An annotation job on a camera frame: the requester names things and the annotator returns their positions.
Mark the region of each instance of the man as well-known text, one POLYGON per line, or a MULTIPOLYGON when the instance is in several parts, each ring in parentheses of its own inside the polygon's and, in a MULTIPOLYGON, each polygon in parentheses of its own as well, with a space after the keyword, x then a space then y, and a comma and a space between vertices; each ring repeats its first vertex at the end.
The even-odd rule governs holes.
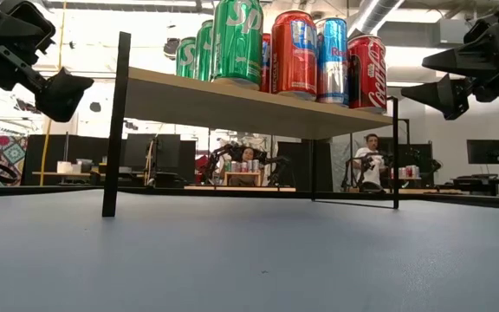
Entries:
MULTIPOLYGON (((371 133, 365 137, 367 147, 362 147, 357 150, 355 158, 365 157, 368 153, 378 153, 377 147, 379 147, 379 137, 377 134, 371 133)), ((380 186, 380 173, 386 170, 385 161, 380 155, 373 155, 367 157, 369 159, 369 164, 374 165, 373 169, 366 170, 363 176, 363 182, 371 182, 380 186)), ((361 170, 361 160, 355 160, 353 162, 353 168, 361 170)), ((362 172, 358 173, 357 180, 359 181, 362 172)))

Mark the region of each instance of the black shelf frame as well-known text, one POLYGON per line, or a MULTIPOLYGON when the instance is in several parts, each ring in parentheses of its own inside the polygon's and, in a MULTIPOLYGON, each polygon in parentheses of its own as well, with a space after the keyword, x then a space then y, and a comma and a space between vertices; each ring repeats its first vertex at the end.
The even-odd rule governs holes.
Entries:
MULTIPOLYGON (((117 192, 119 191, 119 166, 120 166, 120 149, 122 144, 122 128, 123 120, 125 119, 125 108, 126 108, 126 91, 128 90, 128 71, 130 66, 130 45, 132 36, 125 32, 120 32, 119 35, 119 52, 117 57, 117 76, 114 86, 114 98, 113 98, 113 113, 111 115, 111 129, 109 133, 109 147, 107 152, 107 176, 105 179, 104 195, 103 195, 103 207, 101 211, 101 216, 104 218, 112 218, 116 213, 117 205, 117 192)), ((392 135, 393 135, 393 147, 394 147, 394 163, 398 164, 399 153, 398 153, 398 110, 399 101, 396 97, 388 97, 388 101, 392 101, 392 135)), ((399 208, 399 189, 395 188, 392 194, 356 194, 351 193, 335 193, 333 195, 326 195, 324 193, 317 192, 317 140, 310 141, 310 184, 311 192, 296 192, 296 193, 283 193, 278 198, 308 198, 312 201, 317 201, 318 199, 363 199, 363 200, 392 200, 392 207, 386 207, 381 205, 366 205, 381 208, 399 208)), ((393 178, 394 185, 399 185, 398 174, 394 174, 393 178)), ((192 194, 198 195, 202 194, 201 191, 187 192, 188 190, 176 190, 175 192, 180 194, 192 194)), ((162 194, 159 190, 148 190, 142 188, 138 190, 140 193, 144 194, 162 194)), ((213 192, 211 196, 229 197, 235 194, 230 193, 230 191, 223 191, 220 194, 213 192)), ((270 194, 263 194, 263 192, 245 192, 244 197, 248 198, 269 198, 270 194)))

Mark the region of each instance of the blue and red can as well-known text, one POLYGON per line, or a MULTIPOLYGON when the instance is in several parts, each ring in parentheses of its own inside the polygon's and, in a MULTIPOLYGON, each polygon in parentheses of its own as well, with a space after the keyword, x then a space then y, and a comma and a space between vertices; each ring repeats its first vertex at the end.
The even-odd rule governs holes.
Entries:
POLYGON ((291 10, 272 31, 271 93, 314 101, 317 95, 317 28, 311 16, 291 10))
POLYGON ((347 25, 341 18, 317 22, 317 101, 348 107, 347 25))
POLYGON ((261 67, 261 92, 270 92, 270 34, 263 34, 263 62, 261 67))

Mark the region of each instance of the soda can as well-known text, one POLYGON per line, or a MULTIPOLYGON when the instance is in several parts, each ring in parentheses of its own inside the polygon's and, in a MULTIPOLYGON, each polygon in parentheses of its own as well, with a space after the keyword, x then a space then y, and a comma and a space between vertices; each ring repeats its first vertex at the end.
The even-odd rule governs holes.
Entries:
POLYGON ((377 36, 358 36, 348 43, 350 108, 386 112, 385 45, 377 36))
POLYGON ((196 38, 187 37, 177 48, 177 76, 193 78, 195 73, 196 38))
POLYGON ((270 34, 263 34, 261 92, 270 92, 270 34))
POLYGON ((221 0, 215 8, 211 81, 259 90, 263 11, 257 0, 221 0))
POLYGON ((320 20, 317 25, 317 101, 348 107, 347 25, 341 18, 320 20))
POLYGON ((311 16, 291 10, 272 31, 271 93, 314 101, 317 96, 317 28, 311 16))
POLYGON ((259 168, 259 159, 253 159, 252 162, 253 162, 253 165, 252 165, 253 171, 254 172, 259 172, 260 171, 260 168, 259 168))
POLYGON ((211 73, 211 32, 213 31, 213 20, 201 24, 201 29, 196 37, 196 68, 195 79, 209 81, 211 73))

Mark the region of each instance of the person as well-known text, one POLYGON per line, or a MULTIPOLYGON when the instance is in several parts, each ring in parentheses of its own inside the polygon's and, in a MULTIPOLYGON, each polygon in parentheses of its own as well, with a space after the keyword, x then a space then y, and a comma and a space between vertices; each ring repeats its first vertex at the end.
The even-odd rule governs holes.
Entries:
MULTIPOLYGON (((355 153, 355 158, 365 157, 368 153, 378 153, 377 148, 379 147, 379 137, 377 134, 371 133, 365 137, 367 143, 366 147, 362 147, 355 153)), ((357 180, 360 180, 361 174, 363 174, 363 182, 371 182, 380 186, 380 173, 386 170, 385 161, 380 155, 372 155, 370 157, 370 164, 374 167, 370 170, 366 170, 365 173, 359 172, 357 175, 357 180)), ((361 160, 356 159, 353 161, 353 168, 361 170, 361 160)))
MULTIPOLYGON (((250 162, 254 159, 254 151, 251 147, 245 147, 242 153, 242 162, 250 162)), ((224 168, 221 172, 221 176, 224 177, 224 168)), ((256 184, 256 177, 250 175, 232 175, 228 181, 230 186, 260 186, 256 184)))

